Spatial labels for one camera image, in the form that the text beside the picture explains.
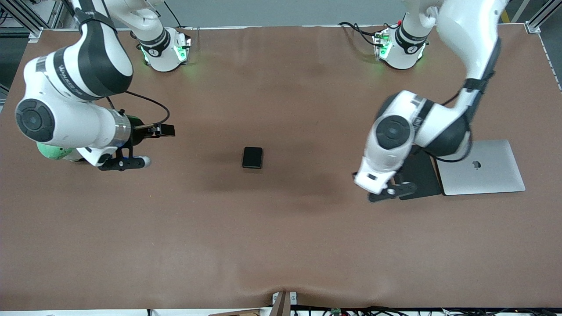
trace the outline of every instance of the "green led light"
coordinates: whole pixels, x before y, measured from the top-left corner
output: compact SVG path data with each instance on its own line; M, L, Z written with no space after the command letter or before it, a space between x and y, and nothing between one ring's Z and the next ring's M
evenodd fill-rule
M184 61L187 59L187 54L186 54L186 49L183 47L175 47L176 48L176 54L178 55L178 58L180 59L180 61Z
M144 51L144 48L141 47L140 51L142 52L142 55L144 56L144 60L146 61L147 64L150 64L150 62L148 61L148 56L146 55L146 52Z
M379 53L380 57L387 58L391 48L392 48L392 41L387 40L384 46L380 48L380 53Z

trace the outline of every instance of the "green object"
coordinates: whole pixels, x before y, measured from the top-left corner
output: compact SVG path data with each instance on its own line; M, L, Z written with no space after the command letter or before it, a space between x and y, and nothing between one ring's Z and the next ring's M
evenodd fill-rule
M176 54L178 55L179 61L185 61L187 57L185 56L186 49L183 47L174 46L176 49Z
M388 56L388 52L390 51L391 48L392 48L392 41L387 39L384 46L380 49L380 56L382 58L386 58Z
M70 155L74 150L74 148L64 149L62 147L45 145L42 143L37 143L37 149L43 156L54 160L63 159L64 157Z
M150 65L150 62L148 61L148 56L146 55L146 51L144 51L144 48L142 46L140 47L140 51L142 51L142 55L144 56L144 61L146 62L146 64Z

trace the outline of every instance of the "brown mat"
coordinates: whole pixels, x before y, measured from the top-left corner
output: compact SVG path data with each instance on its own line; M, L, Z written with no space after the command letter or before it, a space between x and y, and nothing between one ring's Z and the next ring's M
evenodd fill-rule
M329 306L562 306L562 97L539 37L500 26L473 125L510 140L526 192L370 204L351 173L382 101L443 102L464 67L433 33L414 69L392 70L347 30L205 30L164 74L123 32L130 90L167 104L178 135L144 141L153 165L123 173L49 161L17 129L25 62L78 38L45 31L0 116L0 308L237 308L280 289ZM241 169L244 146L264 148L262 171Z

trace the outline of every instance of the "circular joint cap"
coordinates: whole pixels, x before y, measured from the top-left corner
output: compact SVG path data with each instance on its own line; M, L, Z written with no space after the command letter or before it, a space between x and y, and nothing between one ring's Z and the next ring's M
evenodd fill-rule
M51 110L40 100L21 101L16 108L16 122L22 133L36 142L53 139L55 119Z
M410 138L410 124L402 116L391 115L377 126L377 141L381 147L391 150L400 147Z

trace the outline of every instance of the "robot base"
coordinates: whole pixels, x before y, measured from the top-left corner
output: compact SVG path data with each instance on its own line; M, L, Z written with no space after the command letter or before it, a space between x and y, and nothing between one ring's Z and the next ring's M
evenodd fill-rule
M171 41L170 45L166 47L161 56L151 56L149 53L144 51L144 48L141 47L146 64L152 66L154 70L162 73L172 71L180 65L187 64L189 59L189 49L191 48L191 38L189 36L178 32L174 28L165 29L168 33L170 33Z
M392 68L400 70L411 68L421 58L425 44L417 52L407 54L402 47L393 42L396 31L397 29L386 28L373 36L373 43L383 45L383 47L375 46L375 56L378 61L386 62Z

